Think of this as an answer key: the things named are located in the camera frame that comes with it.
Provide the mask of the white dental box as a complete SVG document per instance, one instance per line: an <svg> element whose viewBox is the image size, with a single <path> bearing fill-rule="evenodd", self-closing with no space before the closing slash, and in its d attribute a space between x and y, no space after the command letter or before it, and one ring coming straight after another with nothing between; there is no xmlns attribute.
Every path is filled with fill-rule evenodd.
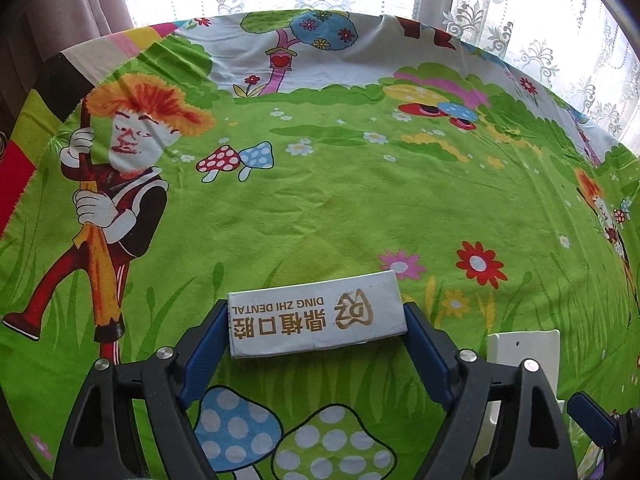
<svg viewBox="0 0 640 480"><path fill-rule="evenodd" d="M366 344L408 330L392 271L232 292L228 317L237 360Z"/></svg>

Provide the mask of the white plastic tray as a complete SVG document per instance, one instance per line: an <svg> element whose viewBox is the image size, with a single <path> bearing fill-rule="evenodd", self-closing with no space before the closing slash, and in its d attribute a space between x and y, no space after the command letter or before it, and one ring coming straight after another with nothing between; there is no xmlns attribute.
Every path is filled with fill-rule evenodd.
<svg viewBox="0 0 640 480"><path fill-rule="evenodd" d="M534 360L544 371L553 394L559 381L561 336L559 330L533 330L532 332L492 333L487 336L487 361L501 365L519 366L525 360ZM500 402L489 402L483 425L471 458L471 465L489 453L500 412Z"/></svg>

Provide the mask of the green cartoon tablecloth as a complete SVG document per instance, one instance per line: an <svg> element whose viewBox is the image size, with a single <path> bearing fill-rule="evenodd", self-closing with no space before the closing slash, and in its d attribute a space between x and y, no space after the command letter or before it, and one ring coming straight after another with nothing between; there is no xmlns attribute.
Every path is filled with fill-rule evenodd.
<svg viewBox="0 0 640 480"><path fill-rule="evenodd" d="M124 32L43 67L1 148L1 434L49 479L89 367L232 292L392 271L487 359L559 330L560 399L639 403L639 161L563 90L404 18ZM186 411L224 479L408 479L442 418L400 339L233 359Z"/></svg>

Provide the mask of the mauve curtain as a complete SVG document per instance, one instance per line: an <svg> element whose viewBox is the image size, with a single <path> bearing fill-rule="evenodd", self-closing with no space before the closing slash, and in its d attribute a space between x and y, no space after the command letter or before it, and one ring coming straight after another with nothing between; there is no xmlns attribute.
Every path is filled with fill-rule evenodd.
<svg viewBox="0 0 640 480"><path fill-rule="evenodd" d="M32 0L1 39L1 127L13 127L49 58L131 27L125 0Z"/></svg>

